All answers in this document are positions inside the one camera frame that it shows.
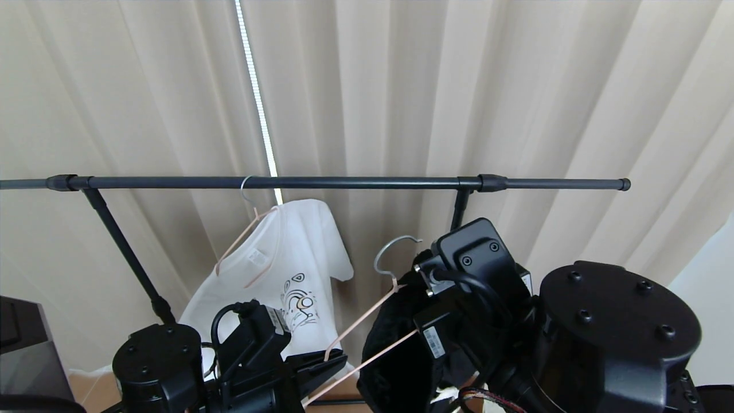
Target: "metal hook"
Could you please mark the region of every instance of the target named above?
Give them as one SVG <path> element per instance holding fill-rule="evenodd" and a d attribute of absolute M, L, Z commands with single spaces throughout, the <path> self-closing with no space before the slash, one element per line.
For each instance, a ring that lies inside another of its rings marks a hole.
<path fill-rule="evenodd" d="M 245 176 L 244 179 L 242 179 L 242 183 L 239 185 L 239 193 L 242 195 L 242 199 L 244 199 L 248 204 L 252 205 L 253 208 L 255 208 L 255 203 L 252 202 L 251 199 L 249 199 L 244 194 L 244 183 L 247 182 L 248 179 L 252 178 L 253 175 Z"/>
<path fill-rule="evenodd" d="M 393 274 L 392 271 L 387 270 L 380 270 L 377 265 L 379 264 L 379 259 L 382 258 L 382 255 L 387 251 L 393 244 L 397 243 L 400 240 L 412 240 L 414 243 L 421 243 L 423 240 L 416 238 L 412 235 L 402 235 L 400 237 L 397 237 L 396 239 L 390 241 L 389 243 L 385 244 L 384 247 L 382 247 L 381 250 L 377 253 L 377 255 L 374 257 L 374 264 L 372 265 L 374 267 L 374 270 L 380 274 L 385 274 L 386 276 L 390 276 L 393 278 L 393 281 L 397 280 L 398 278 L 395 277 L 395 274 Z"/>

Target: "graphic print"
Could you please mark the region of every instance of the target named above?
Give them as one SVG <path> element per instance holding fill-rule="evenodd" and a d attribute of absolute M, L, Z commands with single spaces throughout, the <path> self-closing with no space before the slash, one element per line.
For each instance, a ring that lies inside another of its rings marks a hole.
<path fill-rule="evenodd" d="M 283 285 L 283 294 L 280 300 L 286 309 L 285 316 L 291 332 L 300 326 L 316 324 L 319 314 L 316 312 L 316 298 L 313 292 L 301 289 L 300 284 L 306 280 L 304 273 L 298 273 L 287 280 Z"/>

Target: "bolt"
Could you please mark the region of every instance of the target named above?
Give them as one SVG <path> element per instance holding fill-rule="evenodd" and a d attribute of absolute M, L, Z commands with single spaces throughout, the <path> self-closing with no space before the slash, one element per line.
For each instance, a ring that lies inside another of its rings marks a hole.
<path fill-rule="evenodd" d="M 683 397 L 686 398 L 686 400 L 691 404 L 698 403 L 698 398 L 694 396 L 692 392 L 685 392 L 683 393 Z"/>
<path fill-rule="evenodd" d="M 655 328 L 655 332 L 658 334 L 658 337 L 663 340 L 670 341 L 673 340 L 673 337 L 675 337 L 675 328 L 672 328 L 667 324 L 659 325 L 657 328 Z"/>
<path fill-rule="evenodd" d="M 648 280 L 642 280 L 637 283 L 637 291 L 640 294 L 649 294 L 653 289 L 653 285 Z"/>
<path fill-rule="evenodd" d="M 571 271 L 570 273 L 568 273 L 567 277 L 569 281 L 573 281 L 573 282 L 581 281 L 581 273 L 579 273 L 578 271 Z"/>
<path fill-rule="evenodd" d="M 580 309 L 576 313 L 576 320 L 581 324 L 589 324 L 592 322 L 592 313 L 586 309 Z"/>

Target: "black cloth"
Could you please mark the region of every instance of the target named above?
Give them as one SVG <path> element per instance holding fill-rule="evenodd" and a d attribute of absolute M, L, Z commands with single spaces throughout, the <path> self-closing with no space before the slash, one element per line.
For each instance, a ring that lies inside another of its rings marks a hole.
<path fill-rule="evenodd" d="M 413 264 L 430 256 L 430 251 L 423 251 Z M 434 302 L 426 294 L 420 274 L 410 271 L 398 284 L 404 287 L 380 307 L 365 341 L 363 362 L 415 330 L 413 315 Z M 442 412 L 448 401 L 430 403 L 437 387 L 461 387 L 474 372 L 463 351 L 454 351 L 437 361 L 423 338 L 416 334 L 365 366 L 360 371 L 357 389 L 377 413 Z"/>

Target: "clothes rack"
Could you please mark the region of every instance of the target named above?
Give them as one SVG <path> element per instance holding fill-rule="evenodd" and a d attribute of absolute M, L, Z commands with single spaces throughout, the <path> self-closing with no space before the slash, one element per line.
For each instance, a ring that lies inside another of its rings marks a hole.
<path fill-rule="evenodd" d="M 60 192 L 82 191 L 107 228 L 133 274 L 150 298 L 153 312 L 164 323 L 175 323 L 168 302 L 158 294 L 145 269 L 128 244 L 125 235 L 107 208 L 99 190 L 105 189 L 240 189 L 240 176 L 77 176 L 55 175 L 46 179 L 3 179 L 0 190 L 49 189 Z M 350 189 L 350 190 L 456 190 L 451 229 L 461 226 L 469 196 L 508 189 L 590 189 L 621 190 L 630 188 L 622 179 L 513 179 L 506 176 L 429 177 L 359 177 L 359 176 L 251 176 L 247 189 Z"/>

